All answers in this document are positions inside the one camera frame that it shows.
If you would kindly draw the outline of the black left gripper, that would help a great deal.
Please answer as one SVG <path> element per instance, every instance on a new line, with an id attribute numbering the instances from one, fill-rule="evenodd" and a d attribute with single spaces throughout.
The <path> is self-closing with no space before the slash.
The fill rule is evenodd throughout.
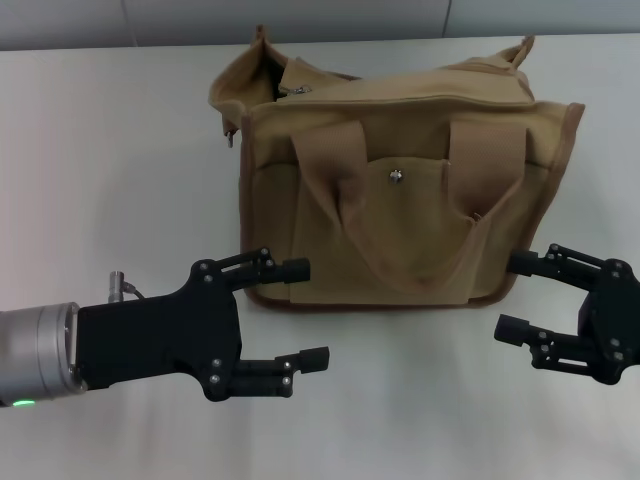
<path id="1" fill-rule="evenodd" d="M 307 258 L 277 263 L 271 250 L 199 260 L 186 283 L 163 296 L 83 307 L 78 311 L 76 364 L 90 391 L 171 374 L 186 374 L 205 397 L 282 397 L 296 373 L 328 369 L 328 347 L 273 360 L 240 360 L 242 340 L 233 291 L 311 278 Z"/>

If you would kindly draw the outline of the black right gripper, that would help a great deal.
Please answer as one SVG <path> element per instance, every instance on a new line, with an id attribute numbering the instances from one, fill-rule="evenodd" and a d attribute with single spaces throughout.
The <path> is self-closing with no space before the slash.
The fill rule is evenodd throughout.
<path id="1" fill-rule="evenodd" d="M 590 371 L 605 385 L 614 385 L 623 371 L 639 364 L 639 281 L 631 266 L 618 259 L 606 261 L 551 244 L 539 256 L 514 250 L 509 272 L 539 276 L 589 291 L 579 311 L 577 335 L 536 327 L 529 321 L 501 314 L 494 330 L 496 341 L 527 345 L 535 369 Z"/>

